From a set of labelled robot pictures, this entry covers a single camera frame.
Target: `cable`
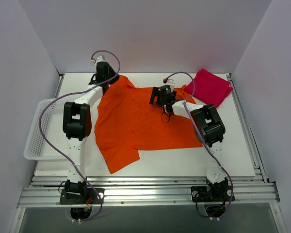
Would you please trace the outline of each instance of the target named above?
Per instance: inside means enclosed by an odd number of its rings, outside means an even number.
[[[86,208],[88,209],[88,210],[90,210],[91,209],[91,206],[90,206],[90,204],[91,204],[91,202],[93,201],[93,195],[91,195],[90,196],[90,198],[87,200],[87,202],[86,202]]]
[[[87,92],[89,92],[89,91],[91,91],[91,90],[93,90],[93,89],[95,89],[96,87],[98,87],[98,86],[100,86],[100,85],[102,85],[102,84],[104,84],[104,83],[107,83],[107,82],[109,82],[109,81],[111,81],[112,79],[114,79],[115,77],[117,77],[117,75],[118,75],[118,73],[120,72],[120,68],[121,68],[121,63],[120,63],[120,60],[118,59],[118,57],[114,54],[114,53],[112,53],[112,52],[110,52],[110,51],[107,51],[107,50],[98,50],[98,51],[96,51],[96,52],[94,52],[93,53],[93,55],[92,55],[92,57],[91,57],[91,60],[93,60],[93,57],[95,56],[95,54],[97,54],[97,53],[99,53],[99,52],[106,52],[106,53],[109,53],[109,54],[111,54],[113,57],[115,57],[115,59],[117,60],[117,62],[118,62],[118,70],[117,70],[117,72],[116,72],[116,74],[112,77],[112,78],[110,78],[110,79],[108,79],[108,80],[106,80],[106,81],[103,81],[103,82],[101,82],[101,83],[99,83],[99,84],[97,84],[97,85],[95,85],[94,87],[92,87],[92,88],[90,88],[90,89],[87,89],[87,90],[85,90],[85,91],[81,91],[81,92],[72,92],[72,93],[68,93],[68,94],[65,94],[65,95],[62,95],[62,96],[60,96],[60,97],[58,97],[58,98],[56,98],[56,99],[54,99],[53,101],[51,101],[43,110],[42,110],[42,112],[41,112],[41,115],[40,115],[40,117],[39,117],[39,131],[40,131],[40,133],[41,133],[41,135],[42,135],[42,137],[43,137],[43,139],[54,149],[54,150],[56,150],[58,153],[60,153],[63,157],[65,157],[73,166],[74,166],[74,168],[75,168],[75,170],[76,170],[76,172],[79,174],[79,176],[85,181],[85,183],[88,185],[88,186],[90,186],[91,187],[91,189],[93,189],[93,191],[95,192],[95,194],[97,195],[97,197],[99,198],[99,200],[100,200],[100,209],[95,213],[95,214],[91,214],[88,218],[86,218],[86,219],[83,219],[83,220],[81,220],[81,221],[86,221],[86,220],[90,220],[90,219],[93,219],[94,217],[96,217],[97,215],[99,215],[99,213],[101,212],[101,210],[102,210],[102,199],[101,199],[101,197],[100,197],[100,195],[99,195],[99,193],[97,192],[97,190],[87,181],[87,179],[82,175],[82,173],[79,171],[79,169],[77,168],[77,165],[74,163],[74,161],[72,160],[72,159],[70,159],[69,158],[69,156],[67,156],[65,153],[63,153],[61,150],[59,150],[58,148],[56,148],[47,138],[46,138],[46,136],[45,136],[45,134],[44,134],[44,132],[43,132],[43,130],[42,130],[42,117],[43,117],[43,115],[44,115],[44,113],[45,113],[45,111],[52,105],[52,104],[54,104],[56,101],[58,101],[58,100],[60,100],[60,99],[62,99],[62,98],[64,98],[64,97],[67,97],[67,96],[72,96],[72,95],[79,95],[79,94],[85,94],[85,93],[87,93]]]
[[[195,82],[193,80],[193,77],[189,73],[184,72],[184,71],[178,71],[178,72],[175,72],[175,73],[169,75],[167,78],[164,78],[164,81],[167,81],[171,76],[174,76],[175,74],[186,74],[192,79],[192,81],[193,81],[193,92],[189,97],[185,98],[184,100],[188,100],[189,98],[193,97],[193,95],[195,93]]]
[[[230,195],[230,198],[229,198],[229,201],[228,201],[228,204],[227,204],[226,210],[224,211],[224,213],[223,213],[221,216],[218,217],[219,219],[220,219],[220,218],[223,218],[223,217],[226,215],[228,209],[230,208],[230,205],[231,205],[231,202],[232,202],[232,199],[233,199],[234,185],[233,185],[232,178],[231,178],[231,176],[229,175],[229,173],[225,170],[225,168],[222,167],[222,165],[221,165],[221,163],[219,162],[219,160],[218,160],[218,159],[217,159],[217,158],[212,154],[212,152],[210,151],[208,145],[207,145],[207,144],[205,143],[205,141],[203,140],[203,137],[202,137],[202,135],[200,134],[200,132],[199,132],[199,130],[198,130],[198,128],[197,128],[197,126],[196,126],[196,124],[195,124],[195,122],[194,122],[194,120],[193,120],[191,114],[190,114],[190,111],[189,111],[189,109],[188,109],[187,106],[186,106],[186,102],[183,102],[183,105],[184,105],[184,108],[185,108],[187,114],[189,115],[189,118],[190,118],[191,122],[193,123],[193,126],[194,126],[194,128],[195,128],[195,131],[196,131],[196,133],[197,133],[197,136],[198,136],[199,141],[203,144],[204,148],[205,148],[206,151],[209,153],[209,155],[210,155],[210,156],[211,156],[211,157],[212,157],[212,158],[217,162],[217,164],[218,164],[219,167],[222,169],[222,171],[227,175],[227,177],[228,177],[228,179],[229,179],[229,181],[230,181],[230,183],[231,183],[231,195]]]
[[[61,192],[59,191],[59,189],[62,187],[63,183],[66,183],[66,181],[63,181],[60,183],[60,185],[58,186],[58,192],[61,194]]]
[[[225,201],[221,205],[208,205],[205,211],[210,217],[217,218],[218,214],[221,216],[226,211]]]
[[[162,118],[162,117],[163,117],[164,114],[165,114],[166,116],[168,116],[168,121],[167,121],[167,122],[164,122],[164,121],[163,121],[163,118]],[[171,117],[171,113],[168,115],[168,114],[163,110],[163,113],[162,113],[162,115],[161,115],[161,120],[162,120],[162,122],[163,122],[164,124],[167,124],[167,123],[170,121],[170,117]]]
[[[197,207],[197,195],[198,195],[198,193],[196,193],[196,195],[195,195],[195,207],[196,207],[196,210],[197,210],[198,214],[199,214],[201,217],[209,217],[209,216],[202,215],[202,214],[200,213],[200,211],[198,210],[198,207]]]

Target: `basket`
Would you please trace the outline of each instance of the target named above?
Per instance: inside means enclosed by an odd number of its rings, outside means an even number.
[[[65,158],[55,151],[42,137],[39,131],[39,117],[42,110],[54,99],[41,101],[35,111],[29,135],[27,138],[24,157],[30,160],[65,160]],[[52,104],[42,117],[42,130],[47,139],[63,153],[69,150],[68,139],[63,132],[64,104],[68,98],[64,98]]]

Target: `metal frame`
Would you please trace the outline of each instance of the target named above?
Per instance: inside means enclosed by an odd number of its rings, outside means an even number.
[[[237,110],[239,120],[240,120],[241,125],[242,125],[242,131],[244,133],[253,164],[259,166],[259,168],[261,170],[262,177],[263,177],[263,181],[265,183],[267,183],[268,182],[267,178],[266,178],[267,176],[266,176],[266,173],[265,173],[265,170],[263,167],[263,163],[262,163],[256,142],[254,140],[251,128],[250,128],[249,123],[247,121],[247,118],[244,114],[243,107],[240,103],[236,88],[235,88],[234,83],[233,83],[233,79],[232,79],[233,75],[232,75],[232,73],[227,73],[226,77],[231,82],[231,86],[233,87],[233,91],[232,91],[233,99],[235,101],[236,110]],[[282,213],[280,211],[279,201],[280,201],[280,199],[278,200],[278,202],[270,202],[269,205],[270,205],[270,208],[272,210],[272,214],[273,214],[278,232],[286,233],[287,232],[286,225],[285,225]]]
[[[279,195],[275,183],[268,183],[257,146],[250,126],[238,99],[231,74],[226,74],[233,87],[232,95],[247,141],[255,177],[234,177],[235,201],[232,203],[269,203],[279,232],[286,232],[283,217],[278,205]],[[58,96],[61,76],[56,97]],[[18,232],[25,208],[66,207],[59,205],[58,186],[66,177],[33,176],[30,187],[24,188],[14,219],[12,229]],[[140,206],[140,205],[193,205],[191,186],[205,185],[204,177],[88,177],[88,181],[105,188],[104,206]]]

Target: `bolt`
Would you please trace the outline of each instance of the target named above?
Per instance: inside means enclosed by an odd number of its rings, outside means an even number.
[[[103,193],[99,193],[99,196],[101,199],[103,199],[103,197],[104,197]]]
[[[192,197],[198,197],[198,192],[196,190],[192,192]]]

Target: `robotic arm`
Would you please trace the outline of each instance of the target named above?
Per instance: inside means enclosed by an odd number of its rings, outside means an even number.
[[[104,56],[99,56],[95,62],[96,74],[94,74],[87,86],[88,91],[74,102],[66,102],[64,105],[63,131],[69,143],[68,157],[75,165],[70,164],[67,181],[65,182],[64,194],[61,195],[61,204],[72,204],[73,200],[80,203],[88,200],[91,189],[83,178],[76,172],[76,168],[86,177],[85,173],[85,145],[92,131],[91,107],[99,100],[109,88],[119,79],[119,75],[110,82],[101,86],[93,87],[105,80],[110,79],[116,72],[105,61]]]
[[[173,80],[164,80],[166,85],[154,87],[150,98],[150,104],[155,103],[162,107],[163,110],[172,115],[190,118],[184,107],[185,100],[177,100],[174,91]],[[213,104],[197,105],[186,102],[192,119],[194,120],[203,141],[207,144],[213,156],[222,164],[222,141],[225,133],[224,124]],[[207,188],[199,190],[200,201],[219,201],[226,200],[230,193],[228,190],[231,187],[228,185],[226,174],[223,172],[218,163],[212,158],[209,158],[206,174]]]

